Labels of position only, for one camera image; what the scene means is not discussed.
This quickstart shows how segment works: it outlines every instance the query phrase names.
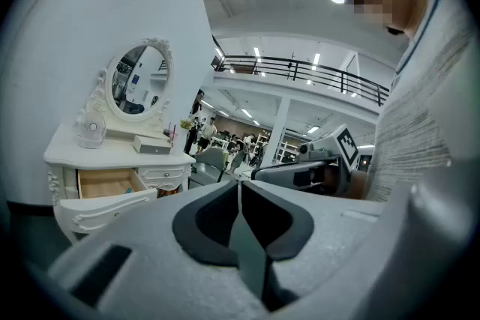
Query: small white box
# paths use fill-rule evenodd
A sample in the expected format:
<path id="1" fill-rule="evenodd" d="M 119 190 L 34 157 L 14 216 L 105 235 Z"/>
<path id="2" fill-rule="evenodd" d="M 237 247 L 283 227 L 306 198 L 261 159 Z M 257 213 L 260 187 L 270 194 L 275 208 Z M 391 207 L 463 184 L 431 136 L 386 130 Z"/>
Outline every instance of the small white box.
<path id="1" fill-rule="evenodd" d="M 154 139 L 135 135 L 133 146 L 139 154 L 168 155 L 172 145 L 166 139 Z"/>

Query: oval mirror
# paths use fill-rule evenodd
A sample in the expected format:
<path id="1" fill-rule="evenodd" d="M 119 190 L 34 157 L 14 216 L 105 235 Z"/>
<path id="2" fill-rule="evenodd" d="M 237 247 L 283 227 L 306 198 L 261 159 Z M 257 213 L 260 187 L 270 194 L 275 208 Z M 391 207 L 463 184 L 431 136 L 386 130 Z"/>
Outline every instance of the oval mirror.
<path id="1" fill-rule="evenodd" d="M 154 47 L 131 49 L 113 74 L 112 95 L 116 106 L 129 115 L 149 111 L 165 91 L 168 72 L 164 56 Z"/>

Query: gray chair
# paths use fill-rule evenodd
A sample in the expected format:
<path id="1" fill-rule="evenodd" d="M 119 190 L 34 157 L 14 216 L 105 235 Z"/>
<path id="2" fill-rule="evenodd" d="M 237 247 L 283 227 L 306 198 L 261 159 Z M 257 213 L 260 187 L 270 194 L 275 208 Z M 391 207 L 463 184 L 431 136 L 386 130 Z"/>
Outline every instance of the gray chair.
<path id="1" fill-rule="evenodd" d="M 235 180 L 224 174 L 224 152 L 219 148 L 209 148 L 194 156 L 196 163 L 192 165 L 192 173 L 188 178 L 188 188 L 201 187 L 219 181 Z"/>

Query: drawer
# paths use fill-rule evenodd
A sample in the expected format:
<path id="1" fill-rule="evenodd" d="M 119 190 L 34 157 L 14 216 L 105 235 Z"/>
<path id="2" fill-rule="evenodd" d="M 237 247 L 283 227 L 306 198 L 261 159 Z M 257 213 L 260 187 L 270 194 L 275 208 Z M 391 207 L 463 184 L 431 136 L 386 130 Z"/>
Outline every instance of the drawer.
<path id="1" fill-rule="evenodd" d="M 181 178 L 184 174 L 184 167 L 141 167 L 138 168 L 138 174 L 145 184 L 148 184 L 150 180 Z"/>
<path id="2" fill-rule="evenodd" d="M 78 171 L 80 199 L 61 199 L 58 218 L 73 232 L 92 233 L 124 212 L 157 198 L 132 169 Z"/>
<path id="3" fill-rule="evenodd" d="M 157 198 L 157 190 L 144 190 L 96 199 L 62 199 L 59 219 L 73 232 L 92 233 L 112 222 L 124 212 Z"/>
<path id="4" fill-rule="evenodd" d="M 78 191 L 81 199 L 125 195 L 146 190 L 146 185 L 132 169 L 102 169 L 78 171 Z"/>

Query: black metal railing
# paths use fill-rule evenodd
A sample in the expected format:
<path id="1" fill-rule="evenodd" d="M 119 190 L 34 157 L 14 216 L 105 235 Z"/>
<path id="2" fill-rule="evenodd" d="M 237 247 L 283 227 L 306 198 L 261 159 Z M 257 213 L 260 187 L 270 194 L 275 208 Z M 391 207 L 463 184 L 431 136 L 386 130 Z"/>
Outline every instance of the black metal railing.
<path id="1" fill-rule="evenodd" d="M 368 79 L 336 68 L 315 65 L 308 61 L 288 58 L 226 55 L 223 61 L 212 62 L 217 72 L 248 73 L 256 76 L 283 76 L 293 82 L 305 81 L 306 85 L 327 85 L 353 97 L 362 97 L 382 106 L 389 96 L 389 89 Z"/>

